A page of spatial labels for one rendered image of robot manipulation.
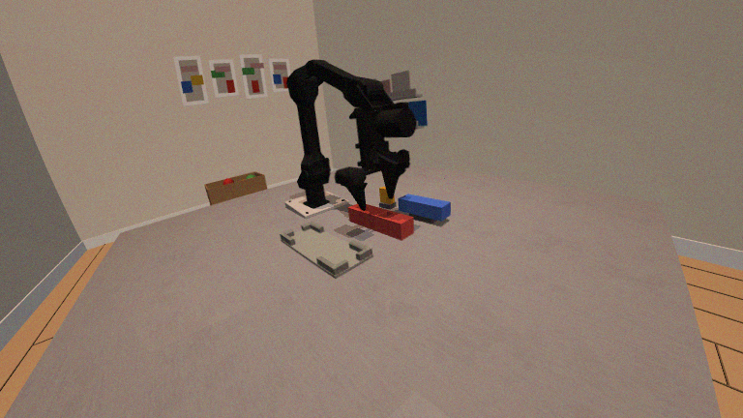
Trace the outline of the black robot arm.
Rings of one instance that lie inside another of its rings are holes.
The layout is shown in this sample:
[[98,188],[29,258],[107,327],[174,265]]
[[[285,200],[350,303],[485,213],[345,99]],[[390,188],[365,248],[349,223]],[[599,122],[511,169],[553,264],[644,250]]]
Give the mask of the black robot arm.
[[[314,103],[318,96],[318,86],[323,82],[341,92],[355,108],[350,119],[357,119],[358,139],[381,137],[411,137],[415,133],[416,118],[408,108],[408,103],[393,103],[376,79],[359,77],[345,72],[328,61],[311,60],[303,67],[294,70],[287,79],[291,100],[297,104],[304,144],[304,158],[301,161],[301,174],[297,180],[299,189],[306,192],[307,201],[303,204],[312,209],[329,203],[325,199],[323,184],[328,183],[330,161],[320,151],[320,141],[316,126]],[[371,150],[369,169],[379,169],[389,177],[404,174],[409,166],[409,152],[405,149],[391,152],[389,144],[378,151]]]

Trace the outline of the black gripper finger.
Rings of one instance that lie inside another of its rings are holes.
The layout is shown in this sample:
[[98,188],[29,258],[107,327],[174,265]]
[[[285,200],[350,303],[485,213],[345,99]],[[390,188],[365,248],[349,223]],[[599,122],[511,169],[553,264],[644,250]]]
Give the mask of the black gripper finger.
[[346,186],[346,188],[350,191],[350,193],[358,203],[359,207],[363,211],[366,211],[365,187],[367,186],[367,184],[368,183],[365,182],[356,186],[347,186],[341,184],[342,186]]
[[382,172],[382,175],[383,175],[387,195],[389,198],[392,199],[394,197],[395,189],[396,189],[396,186],[397,186],[397,183],[398,183],[398,180],[401,174],[396,175],[395,177],[389,177],[384,172]]

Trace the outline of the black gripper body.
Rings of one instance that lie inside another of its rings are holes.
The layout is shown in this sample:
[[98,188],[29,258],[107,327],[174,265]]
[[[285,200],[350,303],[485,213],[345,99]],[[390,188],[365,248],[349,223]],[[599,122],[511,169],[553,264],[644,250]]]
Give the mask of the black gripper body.
[[378,146],[378,151],[383,150],[385,144],[389,144],[389,140],[385,140],[384,137],[374,139],[358,139],[359,143],[355,144],[355,148],[360,150],[361,162],[357,162],[358,166],[348,166],[337,169],[335,172],[335,183],[343,184],[347,186],[356,186],[362,184],[366,180],[366,175],[381,171],[379,169],[369,170],[369,159],[371,150],[373,147]]

